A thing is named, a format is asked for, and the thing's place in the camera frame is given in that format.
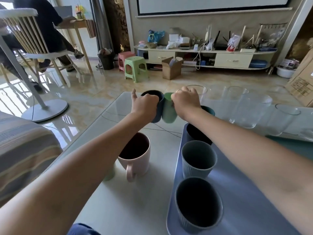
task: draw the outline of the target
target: black frame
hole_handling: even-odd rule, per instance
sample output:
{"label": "black frame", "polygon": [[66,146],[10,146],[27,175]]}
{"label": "black frame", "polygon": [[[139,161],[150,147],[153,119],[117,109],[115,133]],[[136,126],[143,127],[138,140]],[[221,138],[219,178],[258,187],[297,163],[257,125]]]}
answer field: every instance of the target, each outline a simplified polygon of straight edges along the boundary
{"label": "black frame", "polygon": [[156,16],[156,15],[170,15],[170,14],[185,14],[185,13],[201,13],[201,12],[217,12],[217,11],[242,11],[242,10],[257,10],[257,9],[272,9],[288,7],[291,0],[288,0],[285,5],[275,6],[257,6],[257,7],[235,7],[235,8],[219,8],[219,9],[205,9],[193,11],[168,11],[168,12],[153,12],[153,13],[140,13],[139,0],[137,0],[137,10],[139,16]]}

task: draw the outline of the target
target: green stool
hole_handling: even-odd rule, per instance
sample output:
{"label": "green stool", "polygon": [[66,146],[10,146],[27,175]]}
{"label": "green stool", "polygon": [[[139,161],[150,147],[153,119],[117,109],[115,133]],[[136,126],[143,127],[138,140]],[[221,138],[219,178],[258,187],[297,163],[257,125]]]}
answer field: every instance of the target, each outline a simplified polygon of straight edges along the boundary
{"label": "green stool", "polygon": [[[139,68],[140,64],[143,64],[145,66],[145,69]],[[127,70],[127,65],[131,67],[133,74],[130,74],[130,72]],[[133,57],[129,57],[125,59],[124,71],[125,71],[125,79],[129,77],[129,78],[132,78],[134,82],[138,82],[137,77],[139,76],[148,77],[147,64],[146,64],[146,60],[143,57],[133,56]]]}

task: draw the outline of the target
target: striped cushion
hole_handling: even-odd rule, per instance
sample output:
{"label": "striped cushion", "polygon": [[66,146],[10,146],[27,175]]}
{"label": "striped cushion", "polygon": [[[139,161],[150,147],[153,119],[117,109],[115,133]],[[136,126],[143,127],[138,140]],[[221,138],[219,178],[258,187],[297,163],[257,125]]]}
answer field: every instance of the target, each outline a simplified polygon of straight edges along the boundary
{"label": "striped cushion", "polygon": [[0,112],[0,207],[61,153],[60,144],[50,130]]}

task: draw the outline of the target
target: mug handle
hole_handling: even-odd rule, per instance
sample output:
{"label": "mug handle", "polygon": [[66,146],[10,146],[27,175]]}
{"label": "mug handle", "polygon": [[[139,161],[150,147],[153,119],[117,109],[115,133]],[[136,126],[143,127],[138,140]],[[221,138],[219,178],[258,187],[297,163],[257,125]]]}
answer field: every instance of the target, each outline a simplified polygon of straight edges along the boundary
{"label": "mug handle", "polygon": [[135,179],[135,174],[133,174],[133,165],[129,164],[126,168],[126,179],[128,182],[133,182]]}

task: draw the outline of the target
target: projector screen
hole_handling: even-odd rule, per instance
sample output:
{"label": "projector screen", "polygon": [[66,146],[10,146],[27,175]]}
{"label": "projector screen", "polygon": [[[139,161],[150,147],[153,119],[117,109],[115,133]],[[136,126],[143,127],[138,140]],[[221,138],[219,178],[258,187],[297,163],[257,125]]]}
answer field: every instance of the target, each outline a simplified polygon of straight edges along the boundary
{"label": "projector screen", "polygon": [[286,7],[289,0],[137,0],[139,15]]}

